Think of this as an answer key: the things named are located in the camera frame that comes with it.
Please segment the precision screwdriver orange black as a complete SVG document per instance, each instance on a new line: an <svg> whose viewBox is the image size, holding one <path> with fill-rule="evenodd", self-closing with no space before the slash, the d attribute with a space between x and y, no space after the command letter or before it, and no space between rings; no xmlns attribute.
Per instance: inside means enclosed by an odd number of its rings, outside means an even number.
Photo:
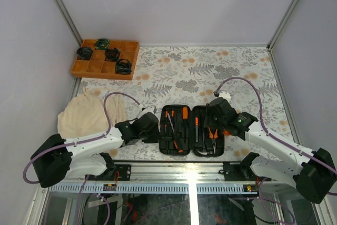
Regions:
<svg viewBox="0 0 337 225"><path fill-rule="evenodd" d="M168 124L169 124L168 115L169 115L168 111L165 111L164 133L167 133L167 129L168 129Z"/></svg>

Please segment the black plastic tool case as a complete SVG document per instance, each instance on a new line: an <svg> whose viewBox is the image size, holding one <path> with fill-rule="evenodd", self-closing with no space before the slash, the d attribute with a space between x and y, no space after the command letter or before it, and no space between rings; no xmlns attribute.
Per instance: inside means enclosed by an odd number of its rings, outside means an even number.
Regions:
<svg viewBox="0 0 337 225"><path fill-rule="evenodd" d="M189 109L189 138L186 140L184 135L184 126L182 118L182 108L187 107ZM164 120L165 111L171 114L171 110L174 110L174 119L172 123L176 132L177 138L180 140L183 152L179 154L174 147L172 129L170 122L168 123L167 133L164 133ZM215 158L222 156L225 153L225 135L223 131L218 130L218 138L216 139L216 154L213 156L201 156L196 152L196 148L202 146L202 133L204 132L209 137L208 128L205 128L204 118L206 113L205 105L197 105L190 109L187 105L166 105L162 109L160 116L160 134L159 151L165 155L185 156L193 152L197 157ZM195 117L199 118L199 142L195 142Z"/></svg>

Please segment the steel claw hammer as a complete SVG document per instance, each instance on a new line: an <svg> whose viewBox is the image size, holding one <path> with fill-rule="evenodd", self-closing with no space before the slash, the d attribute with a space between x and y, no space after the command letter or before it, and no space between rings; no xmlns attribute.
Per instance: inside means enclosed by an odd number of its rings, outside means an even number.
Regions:
<svg viewBox="0 0 337 225"><path fill-rule="evenodd" d="M201 156L213 156L213 144L212 139L206 136L206 134L202 133L202 146L201 148L196 148L196 152Z"/></svg>

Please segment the large black orange screwdriver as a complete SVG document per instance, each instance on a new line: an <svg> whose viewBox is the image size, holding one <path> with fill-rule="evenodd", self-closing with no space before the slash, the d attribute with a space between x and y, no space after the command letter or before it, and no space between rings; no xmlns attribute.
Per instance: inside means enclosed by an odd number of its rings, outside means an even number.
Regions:
<svg viewBox="0 0 337 225"><path fill-rule="evenodd" d="M167 117L168 117L168 120L170 122L171 129L172 129L172 137L173 137L174 147L176 148L177 152L179 154L181 154L183 152L182 145L180 143L180 140L176 136L176 132L174 130L174 126L173 126L173 123L172 123L171 115L170 115L169 112L167 113Z"/></svg>

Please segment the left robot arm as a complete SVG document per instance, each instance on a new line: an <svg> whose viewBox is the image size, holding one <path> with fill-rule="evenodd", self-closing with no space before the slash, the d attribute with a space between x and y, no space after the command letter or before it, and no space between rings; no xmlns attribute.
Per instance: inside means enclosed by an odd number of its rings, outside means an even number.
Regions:
<svg viewBox="0 0 337 225"><path fill-rule="evenodd" d="M68 139L53 134L33 153L31 164L42 188L87 175L109 180L115 175L109 150L140 140L157 142L158 135L158 118L146 112L134 121L116 124L107 132Z"/></svg>

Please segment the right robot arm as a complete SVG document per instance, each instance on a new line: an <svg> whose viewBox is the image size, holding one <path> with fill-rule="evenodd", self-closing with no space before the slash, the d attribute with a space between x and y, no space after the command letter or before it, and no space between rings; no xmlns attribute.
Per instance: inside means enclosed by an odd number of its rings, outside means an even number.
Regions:
<svg viewBox="0 0 337 225"><path fill-rule="evenodd" d="M262 122L247 113L237 113L229 102L218 97L206 105L204 125L225 130L232 136L262 147L276 156L270 160L250 153L241 162L240 174L246 180L255 176L270 178L297 189L310 202L319 204L336 183L336 169L330 153L314 151L288 141L262 127Z"/></svg>

